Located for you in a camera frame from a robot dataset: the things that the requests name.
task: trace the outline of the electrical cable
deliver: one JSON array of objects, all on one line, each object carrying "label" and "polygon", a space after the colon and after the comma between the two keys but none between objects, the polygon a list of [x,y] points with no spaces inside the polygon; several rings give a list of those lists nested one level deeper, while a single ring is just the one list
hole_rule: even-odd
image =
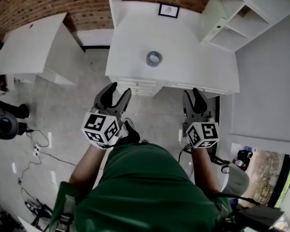
[{"label": "electrical cable", "polygon": [[26,169],[23,170],[23,172],[21,173],[21,177],[19,177],[17,180],[18,180],[18,183],[21,185],[21,180],[24,178],[24,173],[25,171],[27,171],[29,168],[30,168],[30,164],[33,164],[33,165],[41,165],[42,164],[42,161],[41,159],[39,158],[40,162],[38,163],[35,163],[33,161],[30,161],[29,164],[28,164],[28,167]]},{"label": "electrical cable", "polygon": [[[47,140],[47,144],[46,145],[40,145],[40,144],[38,144],[38,143],[36,143],[34,140],[33,140],[33,138],[32,138],[32,133],[33,132],[35,132],[35,131],[38,131],[39,133],[41,133],[42,135],[43,135],[43,137]],[[32,129],[30,129],[29,127],[27,127],[27,133],[30,133],[30,135],[28,135],[27,134],[27,136],[30,138],[30,140],[31,140],[31,144],[32,144],[32,146],[34,147],[34,148],[36,148],[37,149],[37,146],[38,147],[41,147],[41,148],[46,148],[46,147],[48,147],[49,146],[49,140],[48,140],[48,138],[43,134],[43,132],[41,132],[40,130],[32,130]],[[72,165],[72,166],[76,166],[75,164],[73,164],[73,163],[70,163],[70,162],[68,162],[68,161],[65,161],[65,160],[61,160],[61,159],[59,159],[59,158],[57,158],[57,157],[54,157],[53,155],[50,155],[50,154],[47,154],[47,153],[44,153],[44,152],[41,152],[41,151],[39,151],[40,153],[42,153],[42,154],[44,154],[44,155],[47,155],[47,156],[49,156],[49,157],[52,157],[52,158],[54,158],[54,159],[56,159],[56,160],[58,160],[58,161],[62,161],[62,162],[64,162],[64,163],[67,163],[67,164],[70,164],[70,165]]]},{"label": "electrical cable", "polygon": [[[46,145],[40,145],[40,144],[34,142],[32,133],[35,132],[35,131],[38,131],[39,133],[41,133],[42,136],[47,140],[47,144]],[[36,145],[38,145],[41,148],[45,148],[45,147],[48,147],[49,146],[49,140],[48,140],[48,138],[40,130],[32,130],[32,129],[30,129],[30,127],[27,126],[26,133],[28,133],[28,134],[26,134],[26,136],[30,138],[31,144],[32,144],[33,147],[35,147]]]},{"label": "electrical cable", "polygon": [[233,195],[233,194],[221,193],[221,192],[206,193],[206,196],[210,197],[210,198],[222,197],[222,198],[242,199],[242,200],[245,200],[247,202],[253,203],[255,205],[261,205],[259,202],[255,201],[252,198],[245,198],[245,197],[241,197],[241,196],[237,196],[237,195]]},{"label": "electrical cable", "polygon": [[220,171],[221,171],[223,174],[229,174],[230,171],[228,171],[228,172],[224,172],[224,171],[223,171],[225,168],[228,168],[228,167],[229,167],[229,165],[223,166],[223,167],[220,169]]},{"label": "electrical cable", "polygon": [[[33,135],[32,135],[32,133],[33,132],[35,132],[35,131],[38,131],[39,133],[41,133],[42,134],[42,136],[47,140],[47,144],[46,145],[40,145],[39,143],[36,143],[34,140],[33,140]],[[26,134],[26,136],[28,136],[29,138],[30,138],[30,141],[31,141],[31,144],[32,144],[32,146],[35,148],[35,149],[37,149],[38,150],[38,148],[37,148],[37,146],[38,147],[41,147],[41,148],[44,148],[44,147],[48,147],[49,146],[49,140],[48,140],[48,138],[43,134],[43,132],[41,132],[40,130],[32,130],[31,128],[29,128],[29,127],[27,127],[27,131],[26,131],[26,133],[30,133],[30,134]],[[68,161],[64,161],[64,160],[61,160],[61,159],[59,159],[59,158],[57,158],[57,157],[54,157],[54,156],[52,156],[52,155],[50,155],[50,154],[47,154],[47,153],[44,153],[44,152],[41,152],[41,151],[39,151],[40,153],[42,153],[42,154],[44,154],[44,155],[47,155],[47,156],[49,156],[49,157],[52,157],[52,158],[54,158],[54,159],[56,159],[56,160],[58,160],[58,161],[61,161],[61,162],[64,162],[64,163],[67,163],[67,164],[70,164],[70,165],[72,165],[72,166],[76,166],[76,165],[74,165],[73,163],[70,163],[70,162],[68,162]],[[33,165],[41,165],[42,164],[42,160],[39,158],[39,160],[40,160],[40,162],[38,162],[38,163],[35,163],[35,162],[32,162],[32,161],[30,161],[29,162],[29,164],[28,164],[28,167],[26,168],[26,169],[24,169],[23,170],[23,172],[22,172],[22,174],[21,174],[21,177],[19,177],[17,180],[18,180],[18,184],[21,186],[21,190],[20,190],[20,193],[21,193],[21,196],[22,196],[22,198],[23,198],[23,200],[24,201],[26,201],[25,200],[25,198],[24,198],[24,196],[23,196],[23,190],[25,191],[25,193],[26,194],[28,194],[32,199],[34,199],[35,200],[35,198],[22,186],[22,179],[23,179],[23,177],[24,177],[24,173],[25,173],[25,171],[27,171],[29,168],[30,168],[30,164],[33,164]]]},{"label": "electrical cable", "polygon": [[182,155],[182,153],[183,153],[183,151],[185,151],[185,150],[187,150],[187,149],[189,149],[190,147],[192,146],[192,144],[190,143],[190,144],[187,144],[180,152],[179,152],[179,156],[178,156],[178,163],[179,163],[179,161],[180,161],[180,157],[181,157],[181,155]]},{"label": "electrical cable", "polygon": [[47,156],[49,156],[49,157],[52,157],[52,158],[54,158],[54,159],[56,159],[56,160],[58,160],[58,161],[65,162],[65,163],[67,163],[67,164],[70,164],[70,165],[72,165],[72,166],[76,167],[76,165],[75,165],[75,164],[73,164],[73,163],[70,163],[70,162],[68,162],[68,161],[61,160],[61,159],[59,159],[59,158],[57,158],[57,157],[54,157],[54,156],[52,156],[52,155],[50,155],[50,154],[47,154],[47,153],[44,153],[44,152],[41,152],[41,151],[40,151],[40,153],[41,153],[41,154],[44,154],[44,155],[47,155]]}]

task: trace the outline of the white wall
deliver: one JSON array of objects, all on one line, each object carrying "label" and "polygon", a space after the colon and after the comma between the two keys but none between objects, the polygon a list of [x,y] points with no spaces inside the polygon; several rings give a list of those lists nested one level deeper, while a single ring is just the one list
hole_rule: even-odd
[{"label": "white wall", "polygon": [[72,33],[82,46],[111,45],[114,29],[80,30]]},{"label": "white wall", "polygon": [[121,0],[109,0],[109,2],[114,28],[117,28],[123,12],[122,3]]},{"label": "white wall", "polygon": [[222,98],[232,109],[224,140],[290,154],[290,15],[236,59],[241,93]]}]

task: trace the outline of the white cube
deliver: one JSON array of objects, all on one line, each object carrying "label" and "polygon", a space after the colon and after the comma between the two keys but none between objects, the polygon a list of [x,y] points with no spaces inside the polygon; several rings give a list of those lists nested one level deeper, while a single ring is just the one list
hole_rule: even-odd
[{"label": "white cube", "polygon": [[193,122],[186,133],[194,148],[209,148],[219,141],[219,126],[216,122]]},{"label": "white cube", "polygon": [[119,131],[119,126],[115,116],[86,113],[82,131],[90,143],[106,145]]}]

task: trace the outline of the concrete floor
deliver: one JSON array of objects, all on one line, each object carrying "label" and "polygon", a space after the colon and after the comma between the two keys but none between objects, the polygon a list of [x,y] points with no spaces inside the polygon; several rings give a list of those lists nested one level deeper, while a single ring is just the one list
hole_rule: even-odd
[{"label": "concrete floor", "polygon": [[[28,126],[41,130],[46,136],[48,132],[52,133],[52,148],[43,148],[42,152],[77,164],[89,146],[81,132],[85,113],[90,111],[96,94],[111,83],[104,75],[107,57],[108,50],[87,50],[84,64],[79,66],[78,86],[59,86],[37,76],[34,85],[17,82],[15,90],[0,96],[0,100],[13,105],[30,104]],[[178,141],[178,131],[185,120],[182,92],[182,89],[164,87],[155,97],[133,96],[123,115],[133,120],[142,139],[166,148],[175,158],[178,158],[185,145]],[[116,92],[114,100],[117,101],[118,97]],[[214,99],[211,99],[210,105],[215,107]],[[46,143],[38,132],[34,133],[34,140],[40,144]],[[58,184],[69,180],[74,167],[43,154],[40,156],[42,164],[30,166],[24,174],[22,185],[32,196],[53,208]],[[34,217],[25,207],[21,187],[17,183],[17,178],[27,168],[29,161],[39,162],[33,156],[28,137],[17,136],[12,140],[0,141],[0,204],[13,216],[18,215],[32,222]],[[17,174],[12,171],[13,162]],[[190,155],[183,154],[181,165],[188,173],[191,171],[189,163]],[[56,174],[55,182],[51,172]]]}]

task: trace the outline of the white cabinet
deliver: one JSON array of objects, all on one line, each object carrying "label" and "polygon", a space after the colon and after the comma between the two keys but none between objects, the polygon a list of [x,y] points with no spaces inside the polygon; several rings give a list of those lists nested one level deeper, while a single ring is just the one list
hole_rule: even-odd
[{"label": "white cabinet", "polygon": [[84,52],[62,21],[66,13],[9,32],[0,50],[0,75],[35,73],[58,84],[77,85]]},{"label": "white cabinet", "polygon": [[183,89],[197,88],[198,90],[200,90],[202,92],[211,93],[212,94],[211,97],[229,94],[229,92],[227,90],[204,87],[204,86],[199,86],[199,85],[195,85],[195,84],[188,84],[188,83],[181,83],[181,82],[167,82],[165,86],[166,87],[183,88]]},{"label": "white cabinet", "polygon": [[112,82],[117,82],[117,90],[120,94],[130,88],[132,95],[138,96],[154,96],[166,84],[166,81],[137,77],[109,76],[109,78]]}]

